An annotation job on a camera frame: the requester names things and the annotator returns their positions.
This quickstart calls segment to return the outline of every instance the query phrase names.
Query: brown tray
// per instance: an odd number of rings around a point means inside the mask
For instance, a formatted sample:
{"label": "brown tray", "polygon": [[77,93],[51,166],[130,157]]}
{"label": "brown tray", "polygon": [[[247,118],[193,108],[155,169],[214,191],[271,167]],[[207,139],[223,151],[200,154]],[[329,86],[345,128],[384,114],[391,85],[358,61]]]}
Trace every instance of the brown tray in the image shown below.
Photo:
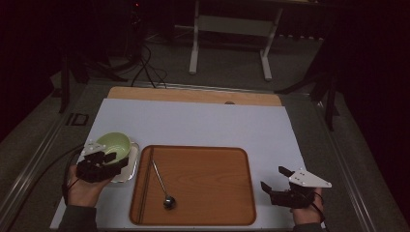
{"label": "brown tray", "polygon": [[[154,160],[176,207],[166,210]],[[247,153],[239,148],[148,146],[130,219],[140,225],[249,225],[256,218]]]}

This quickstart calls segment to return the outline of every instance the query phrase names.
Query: metal ladle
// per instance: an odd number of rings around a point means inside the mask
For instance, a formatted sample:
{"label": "metal ladle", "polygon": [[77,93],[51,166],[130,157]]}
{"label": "metal ladle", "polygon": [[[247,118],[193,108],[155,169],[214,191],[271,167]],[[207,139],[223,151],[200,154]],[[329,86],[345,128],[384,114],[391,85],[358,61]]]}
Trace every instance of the metal ladle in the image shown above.
{"label": "metal ladle", "polygon": [[160,180],[163,193],[165,193],[165,199],[163,200],[163,207],[164,207],[166,210],[171,210],[171,209],[173,209],[173,208],[175,207],[175,204],[176,204],[175,198],[172,197],[171,195],[169,195],[169,194],[166,192],[166,189],[165,189],[165,186],[163,185],[163,182],[162,182],[160,173],[158,172],[157,166],[155,165],[155,162],[154,162],[154,161],[153,161],[153,166],[154,166],[155,172],[157,173],[158,179]]}

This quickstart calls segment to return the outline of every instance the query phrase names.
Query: green bowl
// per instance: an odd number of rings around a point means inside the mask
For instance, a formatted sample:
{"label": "green bowl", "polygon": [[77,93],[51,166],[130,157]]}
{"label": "green bowl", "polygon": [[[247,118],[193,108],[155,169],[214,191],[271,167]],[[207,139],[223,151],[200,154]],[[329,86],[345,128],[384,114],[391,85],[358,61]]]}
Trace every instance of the green bowl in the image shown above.
{"label": "green bowl", "polygon": [[111,132],[103,135],[96,141],[99,144],[105,145],[104,153],[117,153],[115,160],[106,164],[111,164],[127,157],[131,150],[131,141],[128,136],[121,132]]}

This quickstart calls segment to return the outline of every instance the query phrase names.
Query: white triangular bracket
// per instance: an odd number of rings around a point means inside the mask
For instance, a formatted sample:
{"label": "white triangular bracket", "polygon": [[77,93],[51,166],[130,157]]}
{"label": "white triangular bracket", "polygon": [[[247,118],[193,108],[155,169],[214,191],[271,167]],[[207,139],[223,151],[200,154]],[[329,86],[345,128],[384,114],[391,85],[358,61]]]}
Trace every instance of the white triangular bracket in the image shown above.
{"label": "white triangular bracket", "polygon": [[94,142],[92,139],[90,139],[85,145],[84,149],[81,152],[82,156],[87,156],[93,153],[100,152],[105,149],[105,145],[99,144]]}
{"label": "white triangular bracket", "polygon": [[331,188],[332,183],[327,182],[310,172],[303,170],[295,171],[292,176],[289,177],[289,182],[301,186],[301,187],[311,187],[311,188]]}

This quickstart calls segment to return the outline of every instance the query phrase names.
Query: dark sleeve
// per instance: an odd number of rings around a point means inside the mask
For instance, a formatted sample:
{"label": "dark sleeve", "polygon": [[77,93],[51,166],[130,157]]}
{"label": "dark sleeve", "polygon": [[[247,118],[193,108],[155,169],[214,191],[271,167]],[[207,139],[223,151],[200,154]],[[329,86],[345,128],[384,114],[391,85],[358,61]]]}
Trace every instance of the dark sleeve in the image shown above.
{"label": "dark sleeve", "polygon": [[322,226],[320,223],[308,223],[295,225],[293,232],[322,232]]}
{"label": "dark sleeve", "polygon": [[97,232],[96,214],[96,208],[68,205],[58,231]]}

